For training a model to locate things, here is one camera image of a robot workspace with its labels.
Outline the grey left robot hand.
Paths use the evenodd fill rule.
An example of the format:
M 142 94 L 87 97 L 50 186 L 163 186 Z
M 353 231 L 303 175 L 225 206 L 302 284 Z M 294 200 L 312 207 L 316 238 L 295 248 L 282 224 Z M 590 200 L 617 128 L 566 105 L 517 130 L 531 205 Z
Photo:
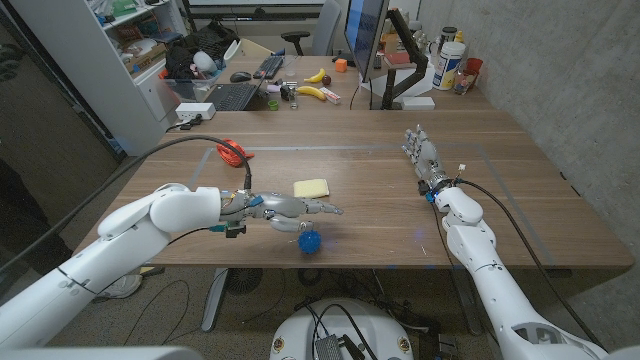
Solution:
M 221 221 L 242 224 L 249 217 L 263 219 L 273 229 L 281 232 L 313 230 L 312 221 L 299 219 L 304 214 L 343 214 L 342 209 L 321 200 L 273 192 L 252 193 L 249 190 L 239 190 L 232 198 L 222 201 L 224 205 L 220 213 Z

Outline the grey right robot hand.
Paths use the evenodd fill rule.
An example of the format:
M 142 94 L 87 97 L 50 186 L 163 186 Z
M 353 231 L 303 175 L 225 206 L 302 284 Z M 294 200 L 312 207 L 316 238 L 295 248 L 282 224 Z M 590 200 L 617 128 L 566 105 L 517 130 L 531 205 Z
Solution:
M 402 150 L 409 158 L 418 178 L 430 191 L 439 191 L 446 187 L 450 178 L 441 165 L 435 145 L 422 127 L 418 125 L 414 131 L 407 129 L 404 138 Z

